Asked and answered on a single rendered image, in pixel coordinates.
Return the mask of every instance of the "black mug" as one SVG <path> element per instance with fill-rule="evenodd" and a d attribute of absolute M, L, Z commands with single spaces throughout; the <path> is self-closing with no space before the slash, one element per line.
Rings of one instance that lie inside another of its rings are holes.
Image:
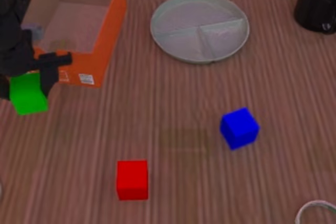
<path fill-rule="evenodd" d="M 305 29 L 333 34 L 336 32 L 336 0 L 298 0 L 294 17 Z"/>

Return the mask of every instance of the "cube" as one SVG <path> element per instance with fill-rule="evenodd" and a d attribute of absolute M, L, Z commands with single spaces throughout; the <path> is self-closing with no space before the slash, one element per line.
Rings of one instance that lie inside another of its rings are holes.
<path fill-rule="evenodd" d="M 146 160 L 118 161 L 117 194 L 120 200 L 148 199 L 148 165 Z"/>
<path fill-rule="evenodd" d="M 260 129 L 247 108 L 224 115 L 220 124 L 220 132 L 231 150 L 254 142 Z"/>
<path fill-rule="evenodd" d="M 9 99 L 19 115 L 48 110 L 48 100 L 40 88 L 40 74 L 27 73 L 12 77 Z"/>

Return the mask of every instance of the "red cube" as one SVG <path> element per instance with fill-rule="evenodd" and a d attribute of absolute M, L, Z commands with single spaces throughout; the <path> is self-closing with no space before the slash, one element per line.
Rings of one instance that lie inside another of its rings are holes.
<path fill-rule="evenodd" d="M 118 161 L 117 193 L 120 200 L 148 199 L 148 165 L 146 160 Z"/>

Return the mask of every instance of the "green cube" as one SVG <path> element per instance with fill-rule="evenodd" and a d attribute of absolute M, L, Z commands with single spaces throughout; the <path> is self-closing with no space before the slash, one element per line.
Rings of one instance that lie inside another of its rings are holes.
<path fill-rule="evenodd" d="M 27 73 L 19 77 L 12 77 L 9 98 L 19 115 L 48 110 L 48 100 L 40 88 L 39 73 Z"/>

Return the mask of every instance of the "blue cube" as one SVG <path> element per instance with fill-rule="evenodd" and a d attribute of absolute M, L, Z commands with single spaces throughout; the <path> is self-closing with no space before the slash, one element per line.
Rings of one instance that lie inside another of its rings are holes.
<path fill-rule="evenodd" d="M 231 150 L 254 142 L 260 129 L 247 108 L 224 115 L 220 124 L 220 132 Z"/>

